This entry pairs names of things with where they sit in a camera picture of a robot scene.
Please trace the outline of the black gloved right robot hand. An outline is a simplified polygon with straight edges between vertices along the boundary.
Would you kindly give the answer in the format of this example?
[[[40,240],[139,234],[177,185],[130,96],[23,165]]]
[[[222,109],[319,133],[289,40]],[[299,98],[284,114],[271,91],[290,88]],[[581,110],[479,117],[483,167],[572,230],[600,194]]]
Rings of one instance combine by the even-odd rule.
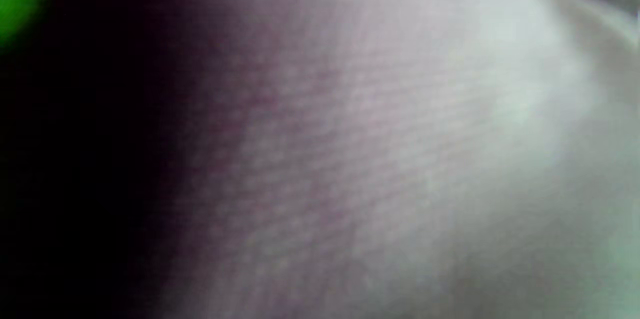
[[[1,317],[149,319],[189,0],[1,0]]]

